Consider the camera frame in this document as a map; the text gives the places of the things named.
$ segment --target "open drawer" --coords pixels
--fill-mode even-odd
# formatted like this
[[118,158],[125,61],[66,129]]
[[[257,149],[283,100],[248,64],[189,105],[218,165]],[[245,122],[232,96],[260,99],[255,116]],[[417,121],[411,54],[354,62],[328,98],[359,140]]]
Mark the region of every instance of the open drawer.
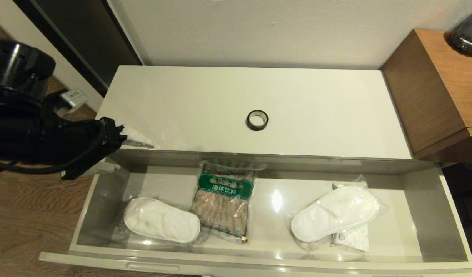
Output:
[[[431,162],[286,155],[234,155],[129,150],[110,156],[123,169],[96,175],[69,251],[41,260],[149,272],[212,276],[289,275],[472,276],[472,256],[445,178]],[[250,240],[211,237],[199,247],[160,245],[121,231],[127,202],[146,196],[189,209],[201,160],[268,164],[250,200]],[[369,223],[369,256],[336,247],[308,253],[292,240],[287,214],[332,190],[331,181],[364,174],[388,214]]]

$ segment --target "wooden side table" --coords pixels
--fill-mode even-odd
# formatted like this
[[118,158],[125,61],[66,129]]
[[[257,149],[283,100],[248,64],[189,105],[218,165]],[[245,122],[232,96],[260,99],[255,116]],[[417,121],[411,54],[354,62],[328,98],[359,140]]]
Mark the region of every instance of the wooden side table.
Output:
[[472,163],[472,58],[414,29],[382,71],[414,157]]

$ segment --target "white slipper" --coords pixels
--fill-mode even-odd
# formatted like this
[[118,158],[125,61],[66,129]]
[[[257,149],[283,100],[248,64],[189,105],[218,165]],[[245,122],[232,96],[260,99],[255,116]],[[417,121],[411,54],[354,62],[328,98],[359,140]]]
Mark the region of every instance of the white slipper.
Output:
[[314,242],[372,221],[378,215],[379,206],[378,200],[368,190],[345,186],[331,191],[296,214],[290,229],[298,240]]
[[134,233],[187,244],[200,233],[200,219],[157,199],[139,197],[125,209],[125,224]]

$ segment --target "roll of tape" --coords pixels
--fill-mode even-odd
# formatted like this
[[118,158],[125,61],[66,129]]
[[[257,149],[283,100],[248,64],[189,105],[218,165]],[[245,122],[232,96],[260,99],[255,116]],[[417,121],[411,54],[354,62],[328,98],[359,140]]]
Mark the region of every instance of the roll of tape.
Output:
[[[251,122],[251,118],[253,118],[253,117],[255,117],[255,116],[257,116],[257,117],[259,117],[259,118],[262,118],[263,123],[262,123],[262,124],[255,124],[255,123],[252,123],[252,122]],[[246,117],[246,126],[248,126],[248,128],[250,128],[250,129],[253,130],[253,131],[261,131],[261,130],[263,130],[264,128],[266,128],[267,124],[268,124],[268,116],[267,116],[267,114],[266,114],[264,111],[262,111],[262,110],[256,109],[256,110],[250,112],[250,113],[248,114],[248,116]]]

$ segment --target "white wall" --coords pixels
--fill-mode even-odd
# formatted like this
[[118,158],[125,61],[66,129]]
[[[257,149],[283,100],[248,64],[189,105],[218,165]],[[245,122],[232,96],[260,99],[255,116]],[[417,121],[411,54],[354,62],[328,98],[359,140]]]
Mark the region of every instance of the white wall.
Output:
[[58,52],[51,42],[34,26],[11,0],[0,0],[0,27],[16,40],[36,47],[52,56],[56,61],[54,76],[69,89],[80,89],[88,97],[87,105],[98,111],[102,96],[80,73]]
[[381,66],[412,28],[449,30],[472,0],[110,0],[146,65]]

